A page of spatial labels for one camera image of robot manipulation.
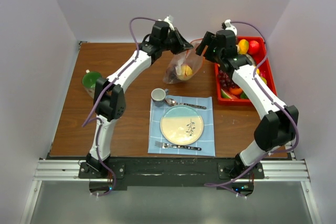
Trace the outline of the clear zip top bag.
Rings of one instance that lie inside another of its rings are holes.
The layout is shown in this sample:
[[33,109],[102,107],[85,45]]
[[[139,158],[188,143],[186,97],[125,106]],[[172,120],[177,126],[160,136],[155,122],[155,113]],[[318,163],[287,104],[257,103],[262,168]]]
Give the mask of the clear zip top bag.
[[201,69],[205,59],[203,56],[196,54],[196,48],[201,41],[201,39],[191,41],[192,49],[188,49],[172,58],[163,76],[165,84],[188,81]]

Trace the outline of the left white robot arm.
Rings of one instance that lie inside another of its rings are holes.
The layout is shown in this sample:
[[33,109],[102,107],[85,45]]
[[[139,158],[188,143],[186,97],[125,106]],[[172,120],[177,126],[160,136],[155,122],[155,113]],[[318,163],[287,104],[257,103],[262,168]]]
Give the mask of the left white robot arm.
[[177,55],[192,45],[174,27],[172,18],[154,20],[151,33],[141,43],[129,60],[115,73],[96,81],[93,107],[84,125],[96,122],[92,147],[86,157],[90,171],[97,178],[108,174],[110,145],[114,127],[126,109],[125,92],[129,85],[147,68],[153,65],[165,51]]

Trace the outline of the dark red mango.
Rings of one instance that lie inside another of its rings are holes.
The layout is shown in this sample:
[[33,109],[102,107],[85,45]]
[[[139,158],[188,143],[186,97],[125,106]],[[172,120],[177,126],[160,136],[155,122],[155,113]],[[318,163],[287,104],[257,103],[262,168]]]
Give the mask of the dark red mango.
[[169,83],[176,83],[178,81],[179,79],[177,78],[175,67],[167,68],[165,75],[163,77],[163,82],[169,84]]

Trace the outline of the yellow bell pepper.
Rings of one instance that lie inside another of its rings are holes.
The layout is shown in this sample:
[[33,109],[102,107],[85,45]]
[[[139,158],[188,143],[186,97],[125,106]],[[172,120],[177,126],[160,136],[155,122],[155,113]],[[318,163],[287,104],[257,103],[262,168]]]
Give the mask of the yellow bell pepper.
[[193,70],[188,64],[182,64],[175,67],[177,78],[181,81],[187,81],[193,76]]

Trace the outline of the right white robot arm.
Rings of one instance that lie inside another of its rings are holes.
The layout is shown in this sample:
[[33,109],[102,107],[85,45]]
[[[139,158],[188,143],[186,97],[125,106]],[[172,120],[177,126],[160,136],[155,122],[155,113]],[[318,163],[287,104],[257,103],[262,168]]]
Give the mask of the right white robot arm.
[[279,147],[292,140],[299,141],[298,109],[281,101],[257,74],[251,60],[237,52],[233,31],[206,32],[196,54],[219,64],[220,69],[242,88],[260,117],[254,140],[236,157],[234,173],[237,177],[246,178],[253,171],[252,165],[269,153],[278,152]]

